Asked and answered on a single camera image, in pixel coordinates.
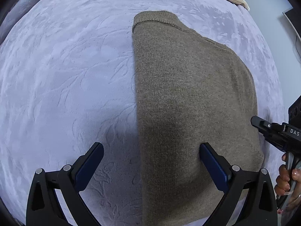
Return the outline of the person's right hand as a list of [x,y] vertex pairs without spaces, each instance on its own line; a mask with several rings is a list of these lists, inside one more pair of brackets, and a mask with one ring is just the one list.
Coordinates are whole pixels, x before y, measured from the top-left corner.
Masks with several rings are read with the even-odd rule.
[[288,170],[281,165],[274,191],[279,199],[289,197],[286,206],[277,209],[280,225],[300,225],[300,167]]

